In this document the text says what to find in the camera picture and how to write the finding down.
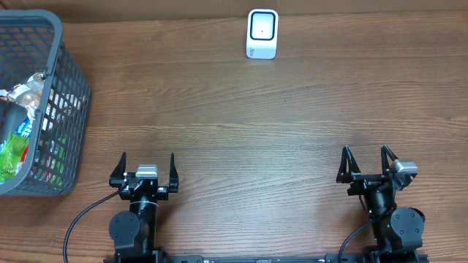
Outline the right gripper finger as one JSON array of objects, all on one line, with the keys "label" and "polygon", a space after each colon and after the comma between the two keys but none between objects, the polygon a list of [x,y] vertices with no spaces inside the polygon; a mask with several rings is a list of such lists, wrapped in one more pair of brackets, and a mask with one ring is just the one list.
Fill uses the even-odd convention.
[{"label": "right gripper finger", "polygon": [[398,157],[390,149],[388,145],[383,145],[380,149],[381,153],[381,163],[382,163],[382,173],[390,174],[395,172],[394,161],[398,161]]},{"label": "right gripper finger", "polygon": [[350,148],[346,145],[342,149],[341,153],[341,163],[339,166],[339,171],[336,176],[337,183],[352,183],[357,180],[358,177],[361,176],[361,170],[355,158],[350,150]]}]

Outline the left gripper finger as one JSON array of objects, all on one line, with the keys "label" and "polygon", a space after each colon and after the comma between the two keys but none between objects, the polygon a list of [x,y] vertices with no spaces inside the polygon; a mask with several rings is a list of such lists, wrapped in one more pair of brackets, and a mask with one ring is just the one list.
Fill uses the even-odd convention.
[{"label": "left gripper finger", "polygon": [[125,183],[127,154],[122,153],[119,163],[110,174],[109,185],[112,188],[121,188]]},{"label": "left gripper finger", "polygon": [[171,153],[168,192],[177,193],[178,189],[179,189],[179,177],[178,177],[178,172],[175,166],[175,156],[174,156],[174,153]]}]

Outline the blue cookie packet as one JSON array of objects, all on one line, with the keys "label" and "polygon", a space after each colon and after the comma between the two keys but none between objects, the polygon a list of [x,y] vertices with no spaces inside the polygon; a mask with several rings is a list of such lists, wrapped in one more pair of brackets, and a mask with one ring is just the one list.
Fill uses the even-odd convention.
[{"label": "blue cookie packet", "polygon": [[30,138],[32,133],[32,122],[29,118],[25,118],[25,120],[19,125],[19,127],[15,130],[15,135],[19,137]]}]

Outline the green candy bag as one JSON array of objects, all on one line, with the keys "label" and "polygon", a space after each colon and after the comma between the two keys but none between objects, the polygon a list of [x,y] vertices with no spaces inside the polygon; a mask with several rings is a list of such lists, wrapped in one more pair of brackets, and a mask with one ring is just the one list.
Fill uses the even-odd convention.
[{"label": "green candy bag", "polygon": [[23,154],[29,145],[29,138],[9,134],[1,148],[1,182],[14,178],[23,166]]}]

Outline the beige brown snack pouch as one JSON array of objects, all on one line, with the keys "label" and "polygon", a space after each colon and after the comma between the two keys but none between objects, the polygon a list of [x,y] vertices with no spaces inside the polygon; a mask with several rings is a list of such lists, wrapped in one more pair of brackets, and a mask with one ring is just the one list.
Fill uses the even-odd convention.
[{"label": "beige brown snack pouch", "polygon": [[8,90],[1,90],[1,100],[14,102],[26,110],[31,122],[36,120],[36,110],[40,106],[45,85],[45,74],[36,72],[25,83],[15,85]]}]

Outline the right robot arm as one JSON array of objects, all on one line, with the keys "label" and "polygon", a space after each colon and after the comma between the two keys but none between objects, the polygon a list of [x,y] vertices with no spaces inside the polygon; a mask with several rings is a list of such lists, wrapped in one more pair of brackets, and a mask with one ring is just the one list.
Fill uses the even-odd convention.
[{"label": "right robot arm", "polygon": [[[357,196],[369,222],[357,228],[341,244],[333,262],[427,262],[427,255],[420,255],[422,234],[426,217],[413,207],[399,207],[396,192],[403,190],[416,178],[418,167],[413,161],[402,161],[387,146],[380,150],[382,171],[364,175],[350,150],[342,149],[341,163],[336,182],[350,187],[347,194]],[[371,227],[374,244],[363,248],[356,255],[344,252],[351,239]]]}]

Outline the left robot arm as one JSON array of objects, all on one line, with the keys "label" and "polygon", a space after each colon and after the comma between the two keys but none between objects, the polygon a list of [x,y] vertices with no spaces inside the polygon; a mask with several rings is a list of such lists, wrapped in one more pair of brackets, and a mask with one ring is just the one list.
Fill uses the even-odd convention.
[{"label": "left robot arm", "polygon": [[162,262],[172,259],[162,248],[155,246],[158,202],[178,192],[179,177],[175,158],[170,157],[169,183],[158,183],[155,164],[141,164],[134,172],[126,171],[125,153],[110,174],[109,185],[118,189],[118,195],[129,202],[129,209],[117,213],[109,223],[109,235],[115,253],[104,262]]}]

